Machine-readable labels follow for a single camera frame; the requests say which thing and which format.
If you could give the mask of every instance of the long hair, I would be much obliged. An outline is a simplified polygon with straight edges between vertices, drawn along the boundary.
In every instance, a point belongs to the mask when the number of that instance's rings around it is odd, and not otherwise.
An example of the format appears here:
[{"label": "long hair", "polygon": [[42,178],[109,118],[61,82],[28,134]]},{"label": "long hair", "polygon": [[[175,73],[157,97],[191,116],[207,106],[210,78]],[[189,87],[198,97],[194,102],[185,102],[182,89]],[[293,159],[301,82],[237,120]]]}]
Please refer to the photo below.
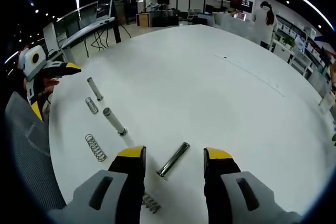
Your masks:
[{"label": "long hair", "polygon": [[269,4],[268,2],[266,1],[263,1],[260,5],[260,7],[262,8],[263,6],[266,6],[269,8],[269,11],[267,12],[267,17],[266,17],[266,24],[269,26],[269,25],[273,25],[274,23],[274,13],[273,13],[273,10],[272,10],[272,6],[271,4]]}]

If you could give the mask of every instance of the person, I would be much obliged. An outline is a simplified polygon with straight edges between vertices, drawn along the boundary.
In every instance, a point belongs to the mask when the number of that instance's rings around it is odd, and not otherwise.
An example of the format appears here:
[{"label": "person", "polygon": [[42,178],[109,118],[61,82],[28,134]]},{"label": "person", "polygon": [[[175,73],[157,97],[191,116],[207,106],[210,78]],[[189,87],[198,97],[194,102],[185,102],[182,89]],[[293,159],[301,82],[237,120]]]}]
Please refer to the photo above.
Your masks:
[{"label": "person", "polygon": [[222,10],[219,13],[230,14],[231,16],[234,16],[236,13],[239,13],[239,12],[240,12],[239,10],[234,10],[233,12],[229,12],[229,9],[223,6]]},{"label": "person", "polygon": [[268,49],[271,44],[272,32],[278,29],[278,21],[271,4],[263,1],[260,9],[255,11],[252,20],[255,22],[256,43]]},{"label": "person", "polygon": [[[24,99],[27,100],[27,79],[25,77],[25,74],[23,72],[24,64],[25,64],[25,54],[29,50],[29,46],[25,45],[22,50],[18,52],[18,62],[16,64],[16,69],[14,69],[14,87],[15,91],[20,94]],[[57,85],[59,81],[53,80],[53,79],[46,79],[46,78],[38,78],[36,79],[34,85],[37,87],[40,87],[39,89],[43,90],[41,93],[39,93],[38,99],[41,99],[42,104],[44,104],[49,95],[52,94],[54,91],[55,85]]]}]

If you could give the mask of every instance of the floor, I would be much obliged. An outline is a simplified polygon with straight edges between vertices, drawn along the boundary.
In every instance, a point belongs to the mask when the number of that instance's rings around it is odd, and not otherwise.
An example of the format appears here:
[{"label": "floor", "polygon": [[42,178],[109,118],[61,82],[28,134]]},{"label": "floor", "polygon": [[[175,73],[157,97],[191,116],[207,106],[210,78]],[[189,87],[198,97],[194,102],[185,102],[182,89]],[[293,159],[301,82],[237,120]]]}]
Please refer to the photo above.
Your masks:
[{"label": "floor", "polygon": [[[119,31],[120,31],[121,41],[123,42],[125,40],[130,39],[130,36],[128,35],[128,33],[131,35],[131,37],[136,37],[139,35],[147,34],[153,31],[161,30],[161,29],[166,29],[169,27],[140,27],[140,26],[137,26],[136,24],[130,24],[130,25],[124,25],[124,28],[119,26]],[[106,37],[107,37],[107,32],[105,31],[101,35],[101,41],[103,42],[104,45],[106,44]],[[86,39],[86,45],[87,45],[87,49],[88,49],[88,53],[90,57],[94,57],[99,52],[98,48],[91,46],[91,44],[94,41],[95,41],[94,35],[91,35]],[[108,36],[107,41],[110,47],[116,43],[112,29],[109,30],[109,36]],[[74,63],[79,66],[83,66],[83,64],[88,59],[84,42],[81,42],[75,45],[74,47],[72,47],[71,52],[75,59]]]}]

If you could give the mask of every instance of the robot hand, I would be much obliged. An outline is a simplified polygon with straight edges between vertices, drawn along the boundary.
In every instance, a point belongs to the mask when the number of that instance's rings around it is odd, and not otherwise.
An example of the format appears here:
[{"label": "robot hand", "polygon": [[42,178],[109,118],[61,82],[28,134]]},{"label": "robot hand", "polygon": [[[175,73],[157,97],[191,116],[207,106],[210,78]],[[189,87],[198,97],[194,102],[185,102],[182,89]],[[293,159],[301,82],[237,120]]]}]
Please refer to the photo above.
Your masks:
[{"label": "robot hand", "polygon": [[285,212],[274,193],[250,172],[241,172],[230,154],[204,149],[204,195],[209,224],[298,223],[296,212]]},{"label": "robot hand", "polygon": [[38,118],[43,121],[43,104],[38,99],[38,94],[44,91],[44,79],[67,76],[79,73],[81,69],[75,64],[60,61],[48,61],[41,46],[33,47],[19,55],[19,62],[26,76],[27,98]]},{"label": "robot hand", "polygon": [[[49,215],[58,223],[139,223],[145,151],[144,146],[123,150],[108,171],[93,175],[76,189],[68,206]],[[204,149],[204,178],[209,224],[290,224],[301,218],[281,209],[274,193],[251,173],[241,172],[224,151]]]}]

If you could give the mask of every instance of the potted plant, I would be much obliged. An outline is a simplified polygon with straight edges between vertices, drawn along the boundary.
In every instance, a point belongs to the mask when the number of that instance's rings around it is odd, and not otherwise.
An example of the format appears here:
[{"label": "potted plant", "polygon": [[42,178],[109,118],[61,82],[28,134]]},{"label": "potted plant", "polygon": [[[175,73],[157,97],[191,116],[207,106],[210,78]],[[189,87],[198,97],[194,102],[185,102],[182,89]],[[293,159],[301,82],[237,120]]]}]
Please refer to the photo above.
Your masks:
[{"label": "potted plant", "polygon": [[288,49],[292,49],[295,46],[295,40],[290,36],[285,36],[283,38],[283,43]]}]

